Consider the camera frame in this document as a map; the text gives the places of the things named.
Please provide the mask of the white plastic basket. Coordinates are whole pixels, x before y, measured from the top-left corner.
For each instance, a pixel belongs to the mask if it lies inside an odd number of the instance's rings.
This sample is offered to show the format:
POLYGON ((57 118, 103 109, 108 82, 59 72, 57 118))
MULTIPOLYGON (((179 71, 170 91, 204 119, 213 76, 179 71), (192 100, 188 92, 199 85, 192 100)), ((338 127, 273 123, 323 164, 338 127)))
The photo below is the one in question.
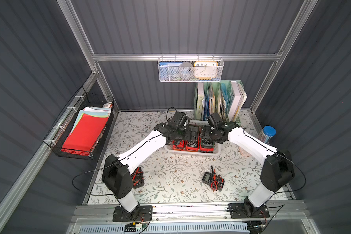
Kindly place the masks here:
MULTIPOLYGON (((190 125, 195 125, 201 128, 203 126, 209 126, 209 123, 207 121, 190 120, 190 125)), ((222 145, 219 143, 214 144, 213 150, 207 149, 205 151, 201 151, 200 149, 198 149, 198 151, 188 151, 186 150, 186 147, 184 147, 183 149, 173 149, 172 145, 164 146, 164 149, 170 153, 180 154, 180 155, 206 156, 206 157, 218 155, 221 152, 221 148, 222 148, 222 145)))

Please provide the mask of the red ANENG multimeter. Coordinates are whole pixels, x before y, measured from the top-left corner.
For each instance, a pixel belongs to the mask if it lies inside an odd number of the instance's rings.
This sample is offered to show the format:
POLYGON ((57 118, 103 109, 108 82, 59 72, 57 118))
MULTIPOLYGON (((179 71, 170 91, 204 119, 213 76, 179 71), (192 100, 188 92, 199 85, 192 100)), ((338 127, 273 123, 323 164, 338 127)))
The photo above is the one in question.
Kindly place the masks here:
POLYGON ((214 151, 214 142, 205 142, 202 141, 199 147, 201 153, 211 154, 214 151))

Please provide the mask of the small black multimeter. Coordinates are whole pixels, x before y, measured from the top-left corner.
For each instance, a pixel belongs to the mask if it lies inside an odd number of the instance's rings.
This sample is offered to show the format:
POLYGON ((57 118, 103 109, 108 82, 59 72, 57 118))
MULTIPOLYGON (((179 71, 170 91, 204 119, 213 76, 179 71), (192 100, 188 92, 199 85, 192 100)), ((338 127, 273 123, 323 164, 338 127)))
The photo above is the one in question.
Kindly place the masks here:
POLYGON ((221 175, 217 175, 214 167, 211 166, 211 172, 204 173, 202 182, 208 185, 214 192, 216 192, 223 189, 225 180, 221 175))
POLYGON ((131 174, 133 188, 137 189, 144 186, 144 172, 141 167, 137 167, 134 172, 131 174))

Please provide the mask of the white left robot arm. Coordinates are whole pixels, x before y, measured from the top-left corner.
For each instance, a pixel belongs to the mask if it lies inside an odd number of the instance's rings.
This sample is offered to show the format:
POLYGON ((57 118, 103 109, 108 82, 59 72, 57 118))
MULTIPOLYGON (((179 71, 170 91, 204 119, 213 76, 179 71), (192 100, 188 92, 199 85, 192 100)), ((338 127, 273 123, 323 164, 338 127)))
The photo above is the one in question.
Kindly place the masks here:
POLYGON ((167 120, 157 124, 149 135, 126 152, 106 158, 102 182, 113 193, 124 211, 131 213, 139 203, 133 194, 131 175, 136 168, 155 151, 173 141, 189 140, 190 118, 184 112, 175 112, 167 120))

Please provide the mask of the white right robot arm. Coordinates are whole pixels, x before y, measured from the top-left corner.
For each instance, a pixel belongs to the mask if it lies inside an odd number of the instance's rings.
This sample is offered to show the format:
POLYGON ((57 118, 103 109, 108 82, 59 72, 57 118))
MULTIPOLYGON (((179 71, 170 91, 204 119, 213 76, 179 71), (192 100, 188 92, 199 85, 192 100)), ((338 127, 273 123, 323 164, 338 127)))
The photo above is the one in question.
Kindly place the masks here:
POLYGON ((241 147, 261 165, 260 183, 244 199, 244 211, 252 216, 284 185, 295 177, 291 154, 259 141, 235 122, 224 122, 219 114, 211 114, 205 131, 207 139, 223 144, 226 141, 241 147))

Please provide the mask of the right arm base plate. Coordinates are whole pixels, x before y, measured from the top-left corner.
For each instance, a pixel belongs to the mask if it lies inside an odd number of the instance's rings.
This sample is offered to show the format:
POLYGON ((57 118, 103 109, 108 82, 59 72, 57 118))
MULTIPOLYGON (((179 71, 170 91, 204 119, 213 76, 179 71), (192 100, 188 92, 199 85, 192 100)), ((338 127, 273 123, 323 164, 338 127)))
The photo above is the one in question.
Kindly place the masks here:
POLYGON ((232 219, 271 217, 266 205, 256 208, 249 203, 229 203, 227 212, 230 213, 232 219))

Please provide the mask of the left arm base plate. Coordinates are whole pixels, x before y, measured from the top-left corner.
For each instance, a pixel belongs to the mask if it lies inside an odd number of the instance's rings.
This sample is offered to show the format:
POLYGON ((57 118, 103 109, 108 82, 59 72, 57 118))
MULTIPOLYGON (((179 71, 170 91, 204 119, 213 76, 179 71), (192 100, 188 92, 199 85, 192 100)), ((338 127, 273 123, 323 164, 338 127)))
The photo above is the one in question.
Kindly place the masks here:
POLYGON ((152 220, 153 206, 138 205, 133 211, 128 212, 122 206, 117 206, 114 209, 113 222, 148 222, 152 220))

